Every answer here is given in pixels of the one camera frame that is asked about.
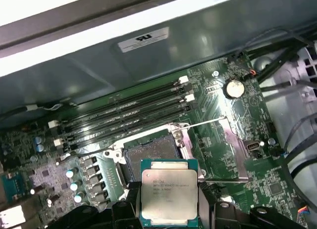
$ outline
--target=cable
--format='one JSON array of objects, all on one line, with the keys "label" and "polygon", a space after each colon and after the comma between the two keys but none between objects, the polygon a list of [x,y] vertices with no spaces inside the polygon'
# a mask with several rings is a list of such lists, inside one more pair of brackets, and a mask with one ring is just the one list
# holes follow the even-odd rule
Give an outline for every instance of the cable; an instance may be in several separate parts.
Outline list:
[{"label": "cable", "polygon": [[[317,83],[309,82],[309,81],[304,81],[304,80],[296,80],[297,85],[302,85],[306,87],[311,87],[313,89],[317,89]],[[274,86],[269,86],[269,87],[262,87],[261,91],[262,92],[270,92],[270,91],[276,91],[280,89],[285,89],[287,87],[290,87],[292,84],[291,82],[283,82]]]},{"label": "cable", "polygon": [[102,149],[99,149],[99,150],[97,150],[97,151],[87,152],[87,153],[83,153],[83,154],[75,153],[75,154],[73,154],[73,155],[70,155],[70,156],[66,157],[65,159],[63,159],[63,160],[61,160],[61,161],[56,162],[56,165],[59,165],[60,163],[67,162],[67,161],[69,161],[69,160],[71,160],[71,159],[73,159],[73,158],[75,158],[75,157],[80,158],[80,157],[90,156],[90,155],[92,155],[92,154],[101,153],[101,152],[107,151],[107,150],[113,150],[113,148],[102,148]]},{"label": "cable", "polygon": [[289,145],[289,142],[291,141],[293,135],[295,134],[295,132],[299,129],[299,127],[308,119],[315,119],[317,118],[317,113],[314,113],[314,114],[311,114],[311,115],[308,115],[302,119],[300,119],[291,129],[286,141],[285,141],[285,145],[284,145],[284,151],[285,152],[288,152],[287,150],[287,147]]},{"label": "cable", "polygon": [[269,87],[262,87],[260,88],[260,90],[262,92],[270,92],[270,91],[276,91],[276,90],[280,90],[280,89],[285,89],[287,87],[290,87],[291,83],[290,82],[283,82],[274,86],[269,86]]},{"label": "cable", "polygon": [[313,158],[313,159],[310,159],[308,161],[305,161],[301,164],[299,164],[291,173],[291,176],[292,178],[295,178],[304,168],[310,166],[310,165],[313,165],[317,163],[317,157],[316,158]]},{"label": "cable", "polygon": [[295,190],[296,194],[306,202],[306,204],[314,211],[317,213],[317,206],[310,201],[310,199],[298,188],[298,186],[295,184],[286,161],[281,161],[281,167],[282,167],[282,171],[284,173],[284,177],[286,179],[286,181],[292,186],[292,188]]},{"label": "cable", "polygon": [[290,163],[295,157],[304,152],[317,142],[317,134],[312,134],[300,144],[298,144],[285,158],[286,163]]},{"label": "cable", "polygon": [[238,58],[239,54],[242,53],[243,50],[245,50],[247,47],[249,47],[253,42],[255,42],[256,40],[260,39],[261,37],[273,32],[273,31],[278,31],[278,30],[288,33],[293,38],[297,39],[298,41],[300,41],[308,46],[314,46],[314,42],[295,34],[293,31],[288,30],[287,28],[275,27],[275,28],[264,31],[264,32],[258,34],[257,36],[253,37],[249,41],[247,41],[238,51],[235,52],[235,54],[234,54],[235,60]]}]

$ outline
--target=white label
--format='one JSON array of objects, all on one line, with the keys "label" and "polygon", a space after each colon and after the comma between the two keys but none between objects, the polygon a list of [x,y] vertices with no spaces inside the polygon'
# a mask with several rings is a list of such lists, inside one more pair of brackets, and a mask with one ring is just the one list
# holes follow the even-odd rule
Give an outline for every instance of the white label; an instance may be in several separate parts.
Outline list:
[{"label": "white label", "polygon": [[153,44],[160,40],[168,38],[169,27],[165,27],[159,30],[155,30],[143,35],[139,35],[132,39],[118,43],[119,48],[122,52],[128,52],[145,45]]}]

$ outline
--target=wire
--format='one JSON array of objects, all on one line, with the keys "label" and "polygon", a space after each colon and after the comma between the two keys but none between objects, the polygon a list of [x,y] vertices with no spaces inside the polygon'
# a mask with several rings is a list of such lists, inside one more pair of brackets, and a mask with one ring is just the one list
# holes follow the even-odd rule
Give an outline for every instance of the wire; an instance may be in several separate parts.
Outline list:
[{"label": "wire", "polygon": [[59,108],[61,108],[62,106],[63,106],[63,104],[59,103],[59,104],[53,105],[53,107],[51,107],[51,108],[45,108],[45,107],[41,107],[41,108],[44,109],[44,110],[48,110],[48,111],[56,111]]},{"label": "wire", "polygon": [[300,119],[291,129],[286,141],[285,141],[285,145],[284,145],[284,151],[285,152],[288,152],[287,148],[288,148],[288,145],[293,137],[293,135],[295,134],[295,132],[299,129],[299,127],[305,122],[307,121],[308,119],[311,120],[311,119],[315,119],[317,118],[317,113],[314,113],[314,114],[311,114],[311,115],[308,115],[302,119]]},{"label": "wire", "polygon": [[81,158],[81,157],[85,157],[85,156],[90,156],[92,154],[101,153],[101,152],[107,151],[107,150],[113,150],[113,148],[102,148],[102,149],[99,149],[97,151],[87,152],[87,153],[83,153],[83,154],[75,153],[73,155],[70,155],[70,156],[66,157],[65,159],[63,159],[61,161],[56,162],[56,165],[59,165],[60,163],[64,163],[64,162],[67,162],[67,161],[70,161],[71,159],[73,159],[75,157]]},{"label": "wire", "polygon": [[317,163],[317,157],[304,161],[303,163],[299,164],[291,173],[292,178],[295,178],[303,169],[306,167],[316,164]]},{"label": "wire", "polygon": [[298,188],[297,184],[294,182],[286,161],[281,161],[282,171],[284,173],[284,177],[286,181],[291,185],[291,187],[295,190],[296,194],[305,201],[305,203],[315,212],[317,213],[317,206],[310,201],[310,199]]},{"label": "wire", "polygon": [[269,29],[269,30],[266,30],[260,34],[258,34],[257,36],[251,38],[249,41],[247,41],[238,51],[235,52],[234,54],[234,58],[235,60],[238,58],[239,54],[243,52],[243,50],[245,50],[247,47],[249,47],[252,43],[254,43],[256,40],[260,39],[261,37],[273,32],[273,31],[284,31],[286,33],[288,33],[290,36],[292,36],[293,38],[297,39],[298,41],[308,45],[308,46],[314,46],[314,42],[306,39],[306,38],[303,38],[302,36],[299,36],[297,34],[295,34],[293,31],[287,29],[287,28],[284,28],[284,27],[275,27],[275,28],[272,28],[272,29]]},{"label": "wire", "polygon": [[311,147],[317,142],[317,134],[312,134],[300,144],[298,144],[285,158],[285,161],[288,163],[291,162],[295,157],[304,152],[307,148]]},{"label": "wire", "polygon": [[305,207],[300,208],[297,212],[298,212],[299,214],[300,214],[300,213],[309,213],[309,209],[308,209],[307,206],[305,206]]},{"label": "wire", "polygon": [[[313,82],[309,82],[309,81],[296,80],[296,84],[301,85],[301,86],[311,87],[313,89],[317,89],[317,83],[313,83]],[[276,91],[276,90],[290,87],[291,85],[292,85],[291,82],[283,82],[283,83],[280,83],[280,84],[277,84],[274,86],[262,87],[261,91],[262,92]]]}]

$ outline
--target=surface-mounted component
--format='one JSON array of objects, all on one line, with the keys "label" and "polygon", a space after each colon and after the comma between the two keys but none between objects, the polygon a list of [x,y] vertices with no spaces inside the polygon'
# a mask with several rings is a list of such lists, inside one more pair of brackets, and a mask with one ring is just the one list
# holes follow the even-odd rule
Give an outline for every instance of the surface-mounted component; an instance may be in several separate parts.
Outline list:
[{"label": "surface-mounted component", "polygon": [[48,170],[44,170],[44,171],[42,171],[42,175],[43,175],[43,177],[46,177],[46,176],[49,176],[50,174],[49,174]]},{"label": "surface-mounted component", "polygon": [[97,158],[94,156],[92,158],[88,158],[84,161],[84,166],[91,166],[92,164],[97,162]]},{"label": "surface-mounted component", "polygon": [[68,189],[68,183],[62,183],[60,187],[62,190]]},{"label": "surface-mounted component", "polygon": [[87,175],[87,176],[94,175],[94,174],[97,173],[99,170],[100,170],[100,167],[99,167],[98,165],[96,165],[96,166],[93,166],[93,167],[88,168],[88,169],[84,172],[84,174]]},{"label": "surface-mounted component", "polygon": [[59,195],[55,194],[55,195],[53,195],[53,196],[50,196],[50,197],[47,199],[47,203],[52,205],[52,204],[55,203],[58,199],[59,199]]},{"label": "surface-mounted component", "polygon": [[269,190],[271,191],[272,195],[279,194],[279,193],[283,192],[283,188],[279,182],[270,184],[268,187],[269,187]]},{"label": "surface-mounted component", "polygon": [[103,178],[102,174],[97,174],[89,178],[89,183],[90,184],[98,183],[102,178]]},{"label": "surface-mounted component", "polygon": [[105,199],[107,199],[107,197],[108,197],[108,192],[105,191],[105,192],[96,194],[93,200],[97,202],[103,202]]},{"label": "surface-mounted component", "polygon": [[100,182],[100,183],[94,185],[94,187],[92,188],[92,192],[94,192],[94,193],[101,192],[101,191],[103,191],[105,186],[106,186],[105,182]]},{"label": "surface-mounted component", "polygon": [[187,162],[152,162],[142,171],[142,217],[151,225],[184,225],[197,217],[197,171]]},{"label": "surface-mounted component", "polygon": [[240,98],[245,91],[244,84],[236,79],[228,80],[223,86],[223,93],[227,98]]},{"label": "surface-mounted component", "polygon": [[37,194],[44,189],[43,185],[38,185],[35,188],[30,190],[30,194]]}]

